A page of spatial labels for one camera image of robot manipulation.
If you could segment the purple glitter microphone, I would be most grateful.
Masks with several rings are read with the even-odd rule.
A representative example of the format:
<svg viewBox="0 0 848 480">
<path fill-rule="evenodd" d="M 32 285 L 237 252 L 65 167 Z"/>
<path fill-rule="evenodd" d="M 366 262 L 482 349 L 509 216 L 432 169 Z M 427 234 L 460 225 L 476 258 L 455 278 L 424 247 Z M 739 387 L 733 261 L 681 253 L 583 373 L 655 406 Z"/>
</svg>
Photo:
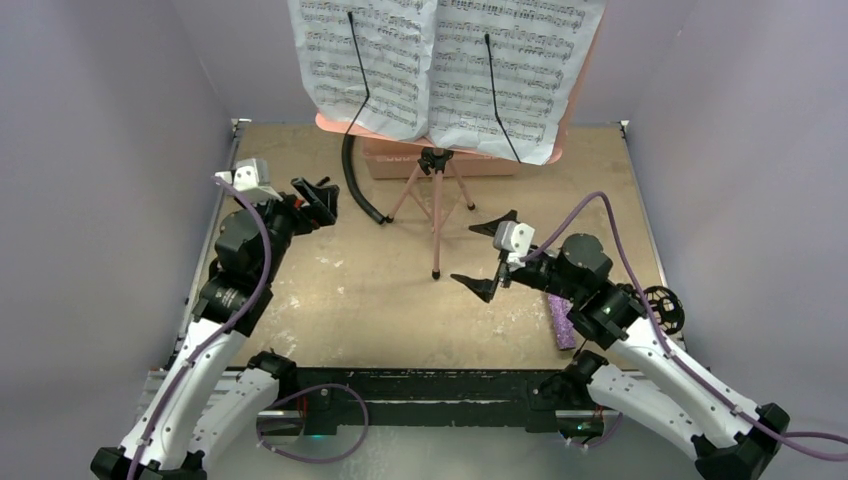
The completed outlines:
<svg viewBox="0 0 848 480">
<path fill-rule="evenodd" d="M 556 295 L 549 295 L 548 306 L 551 313 L 552 327 L 558 349 L 575 349 L 575 330 L 573 324 L 568 318 L 568 314 L 572 308 L 571 302 Z"/>
</svg>

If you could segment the pink folding music stand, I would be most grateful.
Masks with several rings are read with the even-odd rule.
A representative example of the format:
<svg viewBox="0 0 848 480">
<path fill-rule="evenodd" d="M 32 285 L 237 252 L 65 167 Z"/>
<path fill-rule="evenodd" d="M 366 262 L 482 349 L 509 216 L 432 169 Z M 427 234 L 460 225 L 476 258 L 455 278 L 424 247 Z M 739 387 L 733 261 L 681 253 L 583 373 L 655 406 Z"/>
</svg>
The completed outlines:
<svg viewBox="0 0 848 480">
<path fill-rule="evenodd" d="M 573 91 L 572 91 L 572 94 L 570 96 L 569 106 L 570 106 L 571 101 L 572 101 Z M 555 151 L 554 151 L 554 155 L 549 162 L 551 162 L 551 161 L 553 161 L 557 158 L 558 148 L 559 148 L 561 138 L 562 138 L 562 135 L 563 135 L 563 132 L 564 132 L 564 129 L 565 129 L 565 123 L 566 123 L 566 118 L 567 118 L 567 115 L 568 115 L 569 106 L 566 110 L 565 115 L 561 119 L 560 131 L 559 131 L 559 134 L 557 136 L 556 148 L 555 148 Z M 407 182 L 407 186 L 404 188 L 404 190 L 402 192 L 402 198 L 403 199 L 409 199 L 413 196 L 413 187 L 414 187 L 414 185 L 416 184 L 416 182 L 419 178 L 430 177 L 432 179 L 432 181 L 433 181 L 433 201 L 432 201 L 431 204 L 423 205 L 422 211 L 427 216 L 429 223 L 431 225 L 431 229 L 434 233 L 439 233 L 442 230 L 442 227 L 443 227 L 443 225 L 444 225 L 444 223 L 445 223 L 445 221 L 446 221 L 446 219 L 447 219 L 447 217 L 449 216 L 449 213 L 450 213 L 449 209 L 444 207 L 443 204 L 442 204 L 442 190 L 443 190 L 444 179 L 447 175 L 458 175 L 459 174 L 458 169 L 454 165 L 450 164 L 450 160 L 453 158 L 454 153 L 456 151 L 459 151 L 459 152 L 469 152 L 469 153 L 474 153 L 474 154 L 486 155 L 486 154 L 474 152 L 474 151 L 471 151 L 471 150 L 441 148 L 441 147 L 434 145 L 428 138 L 429 121 L 428 121 L 428 130 L 427 130 L 425 136 L 423 136 L 423 137 L 421 137 L 417 140 L 402 141 L 402 140 L 389 139 L 387 137 L 375 134 L 373 132 L 370 132 L 370 131 L 356 125 L 356 124 L 346 125 L 346 124 L 341 123 L 341 122 L 330 121 L 330 120 L 325 119 L 319 112 L 318 112 L 318 114 L 322 119 L 333 123 L 338 130 L 342 131 L 347 136 L 354 136 L 354 135 L 372 136 L 372 137 L 377 137 L 377 138 L 380 138 L 380 139 L 383 139 L 383 140 L 388 140 L 388 141 L 414 143 L 416 145 L 420 145 L 420 146 L 423 147 L 423 149 L 421 150 L 421 154 L 420 154 L 420 158 L 418 160 L 418 163 L 414 167 L 412 173 L 410 174 L 410 177 L 409 177 L 408 182 Z"/>
</svg>

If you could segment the sheet music page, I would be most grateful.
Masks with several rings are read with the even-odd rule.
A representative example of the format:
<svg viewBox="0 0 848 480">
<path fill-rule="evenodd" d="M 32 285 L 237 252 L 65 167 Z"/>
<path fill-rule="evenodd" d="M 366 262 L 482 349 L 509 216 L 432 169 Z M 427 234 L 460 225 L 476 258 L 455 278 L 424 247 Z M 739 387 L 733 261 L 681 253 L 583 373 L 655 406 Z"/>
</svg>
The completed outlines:
<svg viewBox="0 0 848 480">
<path fill-rule="evenodd" d="M 428 138 L 548 163 L 606 10 L 604 1 L 441 1 Z"/>
<path fill-rule="evenodd" d="M 290 1 L 302 84 L 327 120 L 393 140 L 428 130 L 434 1 Z"/>
</svg>

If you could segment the black microphone tripod stand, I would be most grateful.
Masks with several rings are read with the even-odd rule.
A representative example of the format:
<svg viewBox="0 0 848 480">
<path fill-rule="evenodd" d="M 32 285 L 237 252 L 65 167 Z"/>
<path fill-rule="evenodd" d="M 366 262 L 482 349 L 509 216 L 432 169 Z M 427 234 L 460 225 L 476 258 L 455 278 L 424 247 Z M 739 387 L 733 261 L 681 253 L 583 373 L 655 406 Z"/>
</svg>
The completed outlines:
<svg viewBox="0 0 848 480">
<path fill-rule="evenodd" d="M 650 310 L 660 329 L 674 335 L 683 329 L 685 312 L 679 297 L 664 286 L 644 290 Z M 639 318 L 647 317 L 647 309 L 631 284 L 604 285 L 568 318 L 585 339 L 606 350 L 616 341 L 628 338 L 627 329 Z"/>
</svg>

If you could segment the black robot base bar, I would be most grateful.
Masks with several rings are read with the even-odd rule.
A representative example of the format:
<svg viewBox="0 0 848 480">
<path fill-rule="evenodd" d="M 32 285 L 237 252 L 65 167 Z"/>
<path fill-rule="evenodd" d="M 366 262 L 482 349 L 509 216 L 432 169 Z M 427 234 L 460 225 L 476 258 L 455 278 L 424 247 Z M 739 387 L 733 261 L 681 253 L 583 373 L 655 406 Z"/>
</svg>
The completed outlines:
<svg viewBox="0 0 848 480">
<path fill-rule="evenodd" d="M 340 426 L 520 428 L 595 437 L 617 413 L 559 370 L 300 367 L 284 394 L 303 397 L 259 415 L 272 434 L 333 435 Z"/>
</svg>

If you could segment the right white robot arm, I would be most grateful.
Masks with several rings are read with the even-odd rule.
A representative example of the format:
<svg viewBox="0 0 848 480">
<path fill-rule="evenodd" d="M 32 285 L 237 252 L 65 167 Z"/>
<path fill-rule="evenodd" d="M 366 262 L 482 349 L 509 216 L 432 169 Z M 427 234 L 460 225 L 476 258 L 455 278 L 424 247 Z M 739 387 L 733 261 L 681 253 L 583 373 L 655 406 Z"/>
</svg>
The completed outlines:
<svg viewBox="0 0 848 480">
<path fill-rule="evenodd" d="M 576 407 L 593 401 L 619 411 L 675 445 L 704 479 L 761 477 L 779 451 L 774 437 L 786 432 L 788 413 L 739 394 L 672 341 L 634 288 L 610 281 L 613 262 L 595 236 L 572 234 L 557 250 L 529 260 L 535 231 L 518 221 L 516 211 L 469 229 L 492 239 L 498 267 L 491 279 L 457 274 L 455 280 L 485 302 L 513 282 L 568 301 L 574 329 L 643 376 L 583 351 L 541 394 L 562 393 Z"/>
</svg>

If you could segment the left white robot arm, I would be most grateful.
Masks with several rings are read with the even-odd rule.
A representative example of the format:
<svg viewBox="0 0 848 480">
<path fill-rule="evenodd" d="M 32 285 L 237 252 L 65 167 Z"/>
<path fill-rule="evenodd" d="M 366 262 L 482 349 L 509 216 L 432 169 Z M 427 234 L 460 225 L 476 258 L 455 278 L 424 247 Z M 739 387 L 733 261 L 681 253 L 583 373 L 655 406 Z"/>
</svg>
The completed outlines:
<svg viewBox="0 0 848 480">
<path fill-rule="evenodd" d="M 295 363 L 268 351 L 251 359 L 222 398 L 211 397 L 268 307 L 293 238 L 335 224 L 340 189 L 327 178 L 312 184 L 299 177 L 294 194 L 280 193 L 244 171 L 213 180 L 240 208 L 220 225 L 209 278 L 161 387 L 120 444 L 92 459 L 98 479 L 205 479 L 261 410 L 297 399 Z"/>
</svg>

